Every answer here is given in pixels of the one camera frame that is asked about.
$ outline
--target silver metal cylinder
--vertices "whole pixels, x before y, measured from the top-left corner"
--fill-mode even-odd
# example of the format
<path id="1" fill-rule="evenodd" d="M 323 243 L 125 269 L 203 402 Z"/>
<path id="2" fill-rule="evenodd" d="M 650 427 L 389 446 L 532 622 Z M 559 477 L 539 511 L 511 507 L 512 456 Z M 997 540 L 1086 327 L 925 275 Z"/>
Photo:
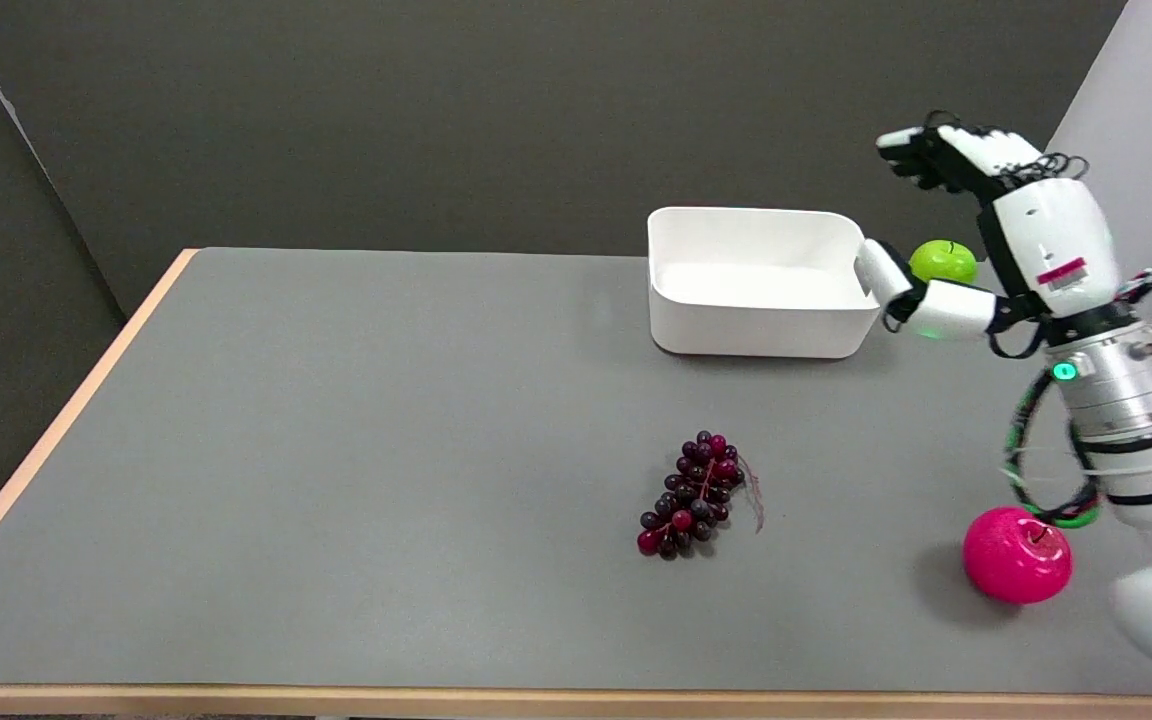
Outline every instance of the silver metal cylinder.
<path id="1" fill-rule="evenodd" d="M 1152 433 L 1152 328 L 1145 323 L 1047 348 L 1064 407 L 1084 441 Z"/>

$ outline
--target bunch of grapes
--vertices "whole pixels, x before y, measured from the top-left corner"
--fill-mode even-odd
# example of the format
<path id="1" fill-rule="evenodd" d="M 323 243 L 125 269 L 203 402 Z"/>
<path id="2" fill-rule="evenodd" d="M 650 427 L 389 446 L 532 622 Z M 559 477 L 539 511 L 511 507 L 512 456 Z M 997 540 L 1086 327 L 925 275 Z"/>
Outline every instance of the bunch of grapes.
<path id="1" fill-rule="evenodd" d="M 732 492 L 745 483 L 745 469 L 735 445 L 708 432 L 682 444 L 677 472 L 664 479 L 664 493 L 653 510 L 639 518 L 639 552 L 669 560 L 691 541 L 708 541 L 714 525 L 730 514 Z"/>

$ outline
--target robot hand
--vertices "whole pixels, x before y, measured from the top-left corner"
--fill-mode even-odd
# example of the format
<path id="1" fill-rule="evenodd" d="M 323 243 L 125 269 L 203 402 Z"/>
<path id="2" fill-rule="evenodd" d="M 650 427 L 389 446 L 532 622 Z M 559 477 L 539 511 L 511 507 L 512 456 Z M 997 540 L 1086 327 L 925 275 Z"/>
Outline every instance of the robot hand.
<path id="1" fill-rule="evenodd" d="M 1043 169 L 1043 152 L 1016 132 L 968 126 L 942 111 L 933 111 L 920 127 L 879 137 L 878 154 L 897 176 L 923 190 L 969 191 L 980 205 L 1024 184 L 1026 177 L 1038 177 Z"/>
<path id="2" fill-rule="evenodd" d="M 998 333 L 1023 320 L 1102 309 L 1114 300 L 1119 275 L 1111 234 L 1100 205 L 1078 181 L 1085 160 L 1074 177 L 1061 177 L 1082 159 L 1043 154 L 1016 132 L 969 126 L 942 111 L 919 127 L 887 132 L 877 146 L 897 176 L 923 190 L 945 187 L 975 196 L 980 237 L 1005 288 L 1005 296 L 996 296 L 937 279 L 923 282 L 890 247 L 869 241 L 856 274 L 882 302 L 888 329 L 896 320 L 929 338 L 987 338 L 996 355 L 1028 357 L 1041 344 L 1038 333 L 1016 355 L 998 346 Z M 1116 308 L 1102 310 L 1112 311 Z"/>

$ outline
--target wooden table edge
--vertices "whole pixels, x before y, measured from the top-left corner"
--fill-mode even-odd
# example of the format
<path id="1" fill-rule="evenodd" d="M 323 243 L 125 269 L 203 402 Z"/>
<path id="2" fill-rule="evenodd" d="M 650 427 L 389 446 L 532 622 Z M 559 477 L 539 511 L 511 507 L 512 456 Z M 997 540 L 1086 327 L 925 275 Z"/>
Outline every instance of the wooden table edge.
<path id="1" fill-rule="evenodd" d="M 141 333 L 141 328 L 145 327 L 145 323 L 150 319 L 150 316 L 154 313 L 159 302 L 162 297 L 172 290 L 172 286 L 180 278 L 180 273 L 184 272 L 185 265 L 189 260 L 194 258 L 198 252 L 197 249 L 183 250 L 177 255 L 177 259 L 168 267 L 168 272 L 164 273 L 159 278 L 159 282 L 156 283 L 154 290 L 150 291 L 145 301 L 141 302 L 141 306 L 137 306 L 136 313 L 132 313 L 131 318 L 127 320 L 123 325 L 122 331 L 118 333 L 118 338 L 114 338 L 114 342 L 109 343 L 106 348 L 105 354 L 101 355 L 100 359 L 96 362 L 91 372 L 88 373 L 86 378 L 83 378 L 83 382 L 79 384 L 77 391 L 74 395 L 69 397 L 68 402 L 65 402 L 65 407 L 61 407 L 60 414 L 56 418 L 51 422 L 51 425 L 46 429 L 46 432 L 41 433 L 38 438 L 38 442 L 35 444 L 33 448 L 29 450 L 29 454 L 24 456 L 23 461 L 20 461 L 20 465 L 15 469 L 12 477 L 3 485 L 0 491 L 0 523 L 3 521 L 6 514 L 12 510 L 15 501 L 18 500 L 20 495 L 24 493 L 24 488 L 29 487 L 29 483 L 33 479 L 35 475 L 38 473 L 38 468 L 46 462 L 47 456 L 51 452 L 56 448 L 60 444 L 60 439 L 65 437 L 65 433 L 69 432 L 70 425 L 74 420 L 78 418 L 82 414 L 83 407 L 88 406 L 88 401 L 96 395 L 97 389 L 100 388 L 101 382 L 105 382 L 105 378 L 109 377 L 109 371 L 114 369 L 118 364 L 120 357 L 127 351 L 127 347 L 132 344 L 134 339 L 137 333 Z"/>
<path id="2" fill-rule="evenodd" d="M 0 491 L 0 523 L 189 260 L 166 270 L 91 373 Z M 236 714 L 347 717 L 872 717 L 873 719 L 1152 720 L 1152 697 L 1069 694 L 525 691 L 486 688 L 300 685 L 3 685 L 0 715 Z"/>

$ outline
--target red label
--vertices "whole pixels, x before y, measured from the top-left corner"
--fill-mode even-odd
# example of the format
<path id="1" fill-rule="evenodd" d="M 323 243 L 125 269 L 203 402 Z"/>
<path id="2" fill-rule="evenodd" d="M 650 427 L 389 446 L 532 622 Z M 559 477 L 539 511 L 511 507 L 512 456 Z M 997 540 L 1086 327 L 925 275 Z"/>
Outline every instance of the red label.
<path id="1" fill-rule="evenodd" d="M 1059 281 L 1059 279 L 1064 278 L 1064 275 L 1069 275 L 1078 272 L 1078 270 L 1083 270 L 1084 266 L 1087 266 L 1087 260 L 1083 260 L 1082 258 L 1075 258 L 1073 260 L 1069 260 L 1069 263 L 1061 265 L 1060 268 L 1047 270 L 1046 273 L 1041 273 L 1040 275 L 1038 275 L 1038 285 L 1046 285 L 1052 281 Z"/>

